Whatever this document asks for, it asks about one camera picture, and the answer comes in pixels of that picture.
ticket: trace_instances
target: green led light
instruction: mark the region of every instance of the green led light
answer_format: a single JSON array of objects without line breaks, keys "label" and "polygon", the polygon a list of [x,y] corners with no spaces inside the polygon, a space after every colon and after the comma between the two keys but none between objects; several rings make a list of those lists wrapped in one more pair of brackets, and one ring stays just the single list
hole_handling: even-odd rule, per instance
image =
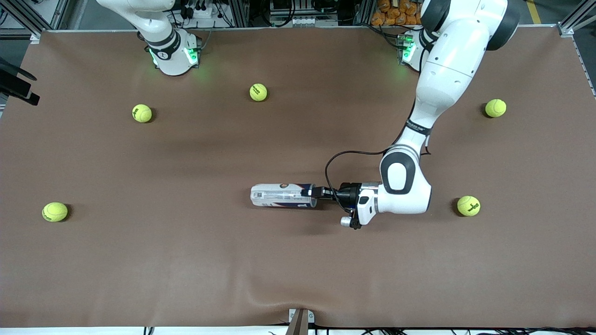
[{"label": "green led light", "polygon": [[149,49],[149,54],[151,54],[151,58],[153,58],[153,64],[157,66],[157,60],[155,59],[155,54],[153,53],[153,50]]},{"label": "green led light", "polygon": [[193,49],[184,48],[184,52],[186,53],[188,61],[191,64],[195,64],[197,62],[197,52],[196,51],[194,51]]},{"label": "green led light", "polygon": [[414,50],[416,49],[416,43],[410,42],[410,45],[407,49],[403,52],[402,61],[409,62],[412,60],[412,56],[414,55]]}]

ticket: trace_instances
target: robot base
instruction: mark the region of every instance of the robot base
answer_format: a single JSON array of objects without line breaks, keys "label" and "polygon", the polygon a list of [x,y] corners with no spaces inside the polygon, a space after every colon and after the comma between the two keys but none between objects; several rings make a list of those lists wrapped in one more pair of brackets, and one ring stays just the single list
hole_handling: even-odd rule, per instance
[{"label": "robot base", "polygon": [[179,76],[186,73],[190,68],[198,67],[201,47],[203,46],[203,41],[197,38],[196,35],[184,29],[176,29],[176,31],[180,34],[180,47],[173,52],[170,59],[159,59],[151,52],[155,67],[168,76]]}]

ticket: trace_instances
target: brown paper sheet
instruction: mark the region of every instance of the brown paper sheet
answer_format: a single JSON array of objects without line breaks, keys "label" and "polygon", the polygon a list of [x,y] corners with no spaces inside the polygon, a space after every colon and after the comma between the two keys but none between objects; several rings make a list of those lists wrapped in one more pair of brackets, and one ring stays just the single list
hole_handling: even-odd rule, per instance
[{"label": "brown paper sheet", "polygon": [[[44,33],[37,107],[0,119],[0,324],[257,325],[304,307],[334,327],[556,327],[596,321],[596,101],[570,39],[520,28],[435,125],[423,215],[359,231],[342,211],[253,207],[262,182],[324,183],[377,151],[417,74],[365,29],[215,32],[201,66],[152,67],[133,33]],[[269,97],[252,102],[249,87]],[[490,99],[506,114],[480,112]],[[135,104],[157,112],[131,117]],[[340,157],[342,181],[380,157]],[[460,218],[471,194],[482,211]],[[71,205],[67,222],[41,217]]]}]

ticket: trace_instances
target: white can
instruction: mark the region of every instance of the white can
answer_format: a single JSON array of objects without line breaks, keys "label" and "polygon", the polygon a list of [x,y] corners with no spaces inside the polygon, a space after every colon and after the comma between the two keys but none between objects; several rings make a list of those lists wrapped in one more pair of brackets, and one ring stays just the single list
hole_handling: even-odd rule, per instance
[{"label": "white can", "polygon": [[316,199],[301,194],[313,187],[315,184],[257,184],[250,189],[250,199],[260,207],[313,208]]}]

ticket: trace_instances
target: orange bag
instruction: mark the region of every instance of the orange bag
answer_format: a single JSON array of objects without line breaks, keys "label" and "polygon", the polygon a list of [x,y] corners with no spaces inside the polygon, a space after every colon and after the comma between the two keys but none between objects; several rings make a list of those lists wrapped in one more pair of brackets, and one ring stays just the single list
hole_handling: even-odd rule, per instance
[{"label": "orange bag", "polygon": [[409,0],[400,0],[399,1],[399,11],[405,13],[412,3]]},{"label": "orange bag", "polygon": [[405,24],[406,23],[406,14],[402,13],[398,18],[395,19],[395,24]]},{"label": "orange bag", "polygon": [[413,3],[410,2],[410,6],[406,10],[406,15],[414,15],[414,14],[416,14],[416,9],[417,8],[418,8],[418,6],[416,6],[416,4],[413,4]]},{"label": "orange bag", "polygon": [[413,15],[408,15],[406,16],[406,25],[410,26],[410,25],[415,25],[416,24],[416,17]]},{"label": "orange bag", "polygon": [[398,8],[391,8],[388,12],[387,12],[387,18],[392,18],[392,19],[396,19],[398,18],[402,13],[399,11]]},{"label": "orange bag", "polygon": [[371,25],[372,26],[382,26],[383,22],[385,22],[385,14],[380,12],[375,12],[372,15]]},{"label": "orange bag", "polygon": [[391,2],[389,0],[378,0],[377,6],[381,12],[386,13],[391,9]]}]

